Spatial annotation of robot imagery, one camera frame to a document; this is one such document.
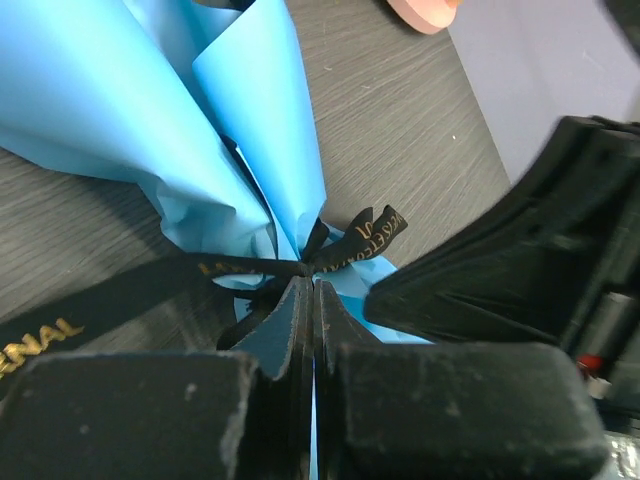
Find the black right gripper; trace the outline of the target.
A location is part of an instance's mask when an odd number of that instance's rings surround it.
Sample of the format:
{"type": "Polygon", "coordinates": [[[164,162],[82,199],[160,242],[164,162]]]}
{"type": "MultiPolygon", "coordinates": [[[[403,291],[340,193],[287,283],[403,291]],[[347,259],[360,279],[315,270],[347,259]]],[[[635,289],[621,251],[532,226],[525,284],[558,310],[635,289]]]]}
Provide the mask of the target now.
{"type": "Polygon", "coordinates": [[[542,342],[604,420],[639,418],[639,127],[565,117],[518,183],[375,284],[365,318],[432,341],[542,342]]]}

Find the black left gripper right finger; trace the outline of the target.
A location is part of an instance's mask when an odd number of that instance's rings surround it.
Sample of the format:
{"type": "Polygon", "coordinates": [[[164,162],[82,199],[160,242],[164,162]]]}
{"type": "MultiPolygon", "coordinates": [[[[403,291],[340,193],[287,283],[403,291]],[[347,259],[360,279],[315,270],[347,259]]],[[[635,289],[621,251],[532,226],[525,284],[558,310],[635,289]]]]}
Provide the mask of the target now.
{"type": "Polygon", "coordinates": [[[324,281],[313,317],[322,479],[590,479],[608,461],[557,348],[383,343],[324,281]]]}

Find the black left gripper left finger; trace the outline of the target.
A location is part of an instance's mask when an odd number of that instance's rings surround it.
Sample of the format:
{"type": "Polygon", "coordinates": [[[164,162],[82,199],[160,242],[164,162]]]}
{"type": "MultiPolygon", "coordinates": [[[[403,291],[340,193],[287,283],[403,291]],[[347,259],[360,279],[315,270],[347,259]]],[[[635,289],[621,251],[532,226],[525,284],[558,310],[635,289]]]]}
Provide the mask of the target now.
{"type": "Polygon", "coordinates": [[[228,351],[63,355],[1,412],[5,479],[306,479],[312,283],[228,351]]]}

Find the black gold-lettered ribbon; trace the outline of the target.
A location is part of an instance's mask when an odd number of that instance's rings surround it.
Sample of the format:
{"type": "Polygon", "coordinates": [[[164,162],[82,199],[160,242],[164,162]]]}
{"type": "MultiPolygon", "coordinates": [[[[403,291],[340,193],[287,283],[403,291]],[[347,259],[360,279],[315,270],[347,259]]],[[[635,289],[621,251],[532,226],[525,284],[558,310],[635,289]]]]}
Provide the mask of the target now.
{"type": "Polygon", "coordinates": [[[333,243],[327,241],[328,226],[316,221],[298,261],[182,253],[32,308],[1,325],[1,392],[8,393],[30,359],[77,349],[197,284],[228,275],[265,275],[265,286],[244,296],[255,307],[269,305],[291,278],[311,278],[371,260],[406,227],[406,220],[391,206],[379,217],[366,208],[333,243]]]}

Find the blue wrapping paper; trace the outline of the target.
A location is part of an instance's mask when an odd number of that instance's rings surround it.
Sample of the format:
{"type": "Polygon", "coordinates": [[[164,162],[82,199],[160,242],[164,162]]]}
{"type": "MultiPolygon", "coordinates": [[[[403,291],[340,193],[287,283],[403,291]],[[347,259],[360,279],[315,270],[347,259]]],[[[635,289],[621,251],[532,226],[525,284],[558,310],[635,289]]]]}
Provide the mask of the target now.
{"type": "MultiPolygon", "coordinates": [[[[95,179],[121,218],[136,214],[132,185],[154,208],[166,252],[128,256],[101,280],[43,300],[46,269],[28,276],[30,304],[3,304],[3,322],[138,265],[182,253],[294,260],[322,221],[326,190],[297,33],[282,1],[5,1],[1,5],[1,146],[70,178],[95,179]]],[[[329,228],[327,241],[346,229],[329,228]]],[[[372,286],[394,272],[384,252],[313,286],[310,475],[317,463],[314,286],[332,285],[344,308],[379,341],[405,334],[363,316],[372,286]]],[[[228,351],[280,303],[245,293],[265,275],[197,284],[63,355],[228,351]]]]}

